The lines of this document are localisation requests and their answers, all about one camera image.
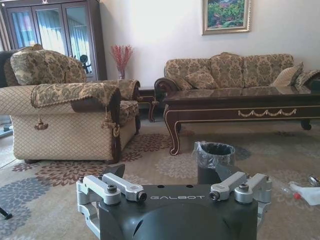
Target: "coffee table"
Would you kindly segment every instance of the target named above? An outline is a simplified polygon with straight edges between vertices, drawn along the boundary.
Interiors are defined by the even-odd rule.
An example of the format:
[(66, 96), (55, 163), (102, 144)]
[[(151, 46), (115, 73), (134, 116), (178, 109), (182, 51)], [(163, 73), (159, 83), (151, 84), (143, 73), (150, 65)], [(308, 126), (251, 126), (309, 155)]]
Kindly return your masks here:
[(310, 119), (320, 118), (320, 91), (306, 86), (176, 91), (163, 102), (168, 105), (164, 121), (172, 139), (171, 155), (179, 153), (184, 123), (301, 120), (310, 130)]

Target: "picture frame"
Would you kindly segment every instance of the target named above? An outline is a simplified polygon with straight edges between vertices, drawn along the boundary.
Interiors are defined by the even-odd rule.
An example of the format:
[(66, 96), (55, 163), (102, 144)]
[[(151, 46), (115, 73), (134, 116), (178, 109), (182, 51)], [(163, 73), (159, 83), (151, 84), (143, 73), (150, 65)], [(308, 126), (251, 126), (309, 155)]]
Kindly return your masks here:
[(202, 0), (202, 35), (251, 31), (252, 0)]

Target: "silver bracket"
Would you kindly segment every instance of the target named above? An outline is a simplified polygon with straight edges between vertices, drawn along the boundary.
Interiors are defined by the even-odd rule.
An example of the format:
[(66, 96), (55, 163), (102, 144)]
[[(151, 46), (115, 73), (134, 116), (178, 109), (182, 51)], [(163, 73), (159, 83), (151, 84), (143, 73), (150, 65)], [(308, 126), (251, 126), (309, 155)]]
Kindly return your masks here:
[(265, 213), (271, 206), (272, 181), (267, 175), (257, 173), (247, 178), (244, 172), (236, 172), (221, 183), (213, 184), (210, 189), (210, 197), (214, 201), (229, 199), (234, 191), (235, 200), (240, 204), (250, 204), (253, 199), (258, 203), (257, 227), (264, 221)]
[(76, 182), (76, 197), (78, 212), (84, 214), (86, 225), (100, 239), (100, 222), (92, 203), (103, 200), (107, 205), (118, 204), (121, 201), (120, 190), (108, 192), (106, 183), (90, 175)]
[(237, 171), (223, 182), (211, 185), (210, 197), (214, 201), (227, 200), (230, 193), (246, 180), (247, 175), (244, 172)]
[(144, 187), (138, 184), (132, 184), (121, 177), (112, 173), (106, 173), (102, 176), (102, 181), (111, 185), (115, 185), (125, 195), (128, 201), (143, 202), (147, 199)]
[(112, 173), (106, 173), (102, 180), (95, 176), (85, 176), (76, 182), (78, 212), (84, 214), (85, 223), (100, 239), (100, 221), (94, 202), (103, 201), (106, 205), (121, 202), (121, 193), (129, 201), (143, 202), (147, 194), (141, 185), (132, 184)]

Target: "glass tabletop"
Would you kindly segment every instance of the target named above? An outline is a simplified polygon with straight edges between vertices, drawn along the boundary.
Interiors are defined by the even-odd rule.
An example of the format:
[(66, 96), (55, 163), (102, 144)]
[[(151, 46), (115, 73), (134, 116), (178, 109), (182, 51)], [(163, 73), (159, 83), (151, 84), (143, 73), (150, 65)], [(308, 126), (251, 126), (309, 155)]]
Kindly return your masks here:
[(219, 88), (219, 89), (193, 89), (177, 91), (167, 96), (168, 100), (199, 99), (199, 98), (233, 98), (233, 97), (263, 97), (283, 95), (310, 95), (312, 91), (306, 86), (261, 86), (250, 88)]

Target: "white wall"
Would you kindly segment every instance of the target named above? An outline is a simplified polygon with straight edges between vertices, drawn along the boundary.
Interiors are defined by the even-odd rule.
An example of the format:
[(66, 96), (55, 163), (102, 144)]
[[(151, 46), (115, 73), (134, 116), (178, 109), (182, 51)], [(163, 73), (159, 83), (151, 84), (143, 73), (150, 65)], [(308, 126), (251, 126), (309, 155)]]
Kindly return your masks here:
[(118, 72), (110, 46), (132, 45), (126, 78), (153, 86), (167, 60), (289, 53), (305, 69), (320, 69), (320, 0), (252, 0), (252, 31), (201, 35), (202, 0), (101, 0), (109, 79)]

